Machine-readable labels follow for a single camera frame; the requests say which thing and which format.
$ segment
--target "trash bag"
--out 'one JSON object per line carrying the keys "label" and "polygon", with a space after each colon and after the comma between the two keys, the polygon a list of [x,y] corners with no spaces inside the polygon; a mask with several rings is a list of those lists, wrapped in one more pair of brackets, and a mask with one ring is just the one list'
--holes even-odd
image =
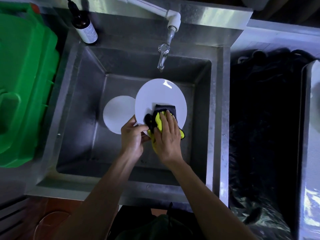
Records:
{"label": "trash bag", "polygon": [[261,239],[292,239],[297,219],[301,51],[257,52],[230,70],[229,206]]}

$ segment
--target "cleaning cloth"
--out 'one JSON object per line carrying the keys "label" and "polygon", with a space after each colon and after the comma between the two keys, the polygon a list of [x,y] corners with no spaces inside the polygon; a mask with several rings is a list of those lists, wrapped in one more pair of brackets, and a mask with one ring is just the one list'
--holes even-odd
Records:
{"label": "cleaning cloth", "polygon": [[[144,122],[145,124],[149,127],[149,129],[147,130],[148,135],[151,138],[151,142],[152,142],[152,147],[153,150],[157,153],[156,150],[156,139],[154,136],[154,128],[158,128],[159,131],[162,133],[162,121],[160,118],[160,113],[162,113],[164,116],[166,116],[166,111],[169,110],[171,116],[174,116],[175,118],[177,118],[176,115],[176,107],[173,105],[158,105],[156,104],[153,115],[151,114],[146,114],[146,116],[144,117]],[[181,134],[181,139],[184,138],[184,132],[182,129],[180,129],[180,134]]]}

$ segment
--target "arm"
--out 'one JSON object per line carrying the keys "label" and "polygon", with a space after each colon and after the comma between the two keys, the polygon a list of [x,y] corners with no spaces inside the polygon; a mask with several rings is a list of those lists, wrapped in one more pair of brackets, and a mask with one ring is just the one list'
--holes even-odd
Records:
{"label": "arm", "polygon": [[179,182],[206,239],[256,239],[183,161],[177,120],[169,111],[167,118],[160,116],[162,134],[157,129],[154,132],[158,156]]}
{"label": "arm", "polygon": [[134,127],[132,117],[121,129],[122,149],[108,172],[101,178],[82,205],[58,229],[54,239],[105,239],[129,175],[143,152],[141,135],[146,125]]}

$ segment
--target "stainless steel sink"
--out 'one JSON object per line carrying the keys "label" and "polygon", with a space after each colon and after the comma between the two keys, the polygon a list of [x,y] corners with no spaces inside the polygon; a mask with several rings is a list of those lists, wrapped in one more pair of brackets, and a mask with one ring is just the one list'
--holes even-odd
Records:
{"label": "stainless steel sink", "polygon": [[[167,34],[165,20],[94,13],[99,38],[91,46],[69,31],[44,120],[43,151],[33,168],[36,186],[28,187],[27,194],[84,200],[121,147],[120,135],[103,122],[104,106],[115,96],[135,98],[148,80],[165,78],[186,98],[183,158],[228,205],[230,46],[251,12],[180,0],[150,1],[180,8],[181,13],[163,72],[157,65],[158,45]],[[228,18],[222,23],[208,19],[217,15]],[[161,209],[170,202],[190,210],[173,174],[147,143],[119,204]]]}
{"label": "stainless steel sink", "polygon": [[[156,42],[144,45],[142,52],[127,40],[105,40],[94,47],[80,46],[79,64],[74,65],[70,88],[72,98],[66,116],[57,171],[90,177],[102,177],[121,149],[121,135],[111,132],[104,124],[102,112],[112,98],[120,95],[136,97],[139,89],[150,79],[173,81],[186,98],[187,118],[181,142],[184,160],[204,183],[207,161],[212,163],[214,114],[210,115],[210,101],[214,100],[211,83],[215,83],[217,48],[176,44],[166,60],[163,72],[157,69],[159,55]],[[147,142],[144,152],[132,171],[130,180],[164,185],[178,185],[173,174],[158,160]]]}

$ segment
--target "white plate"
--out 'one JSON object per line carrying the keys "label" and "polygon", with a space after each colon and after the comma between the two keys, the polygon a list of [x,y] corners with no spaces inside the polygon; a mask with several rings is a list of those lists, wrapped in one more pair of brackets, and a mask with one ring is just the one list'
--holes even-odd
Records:
{"label": "white plate", "polygon": [[111,99],[103,110],[103,121],[113,133],[121,134],[121,127],[134,115],[135,99],[118,96]]}
{"label": "white plate", "polygon": [[187,117],[186,99],[176,84],[165,79],[153,79],[146,82],[136,96],[135,115],[137,123],[144,125],[146,114],[153,114],[156,104],[174,105],[177,121],[182,129]]}

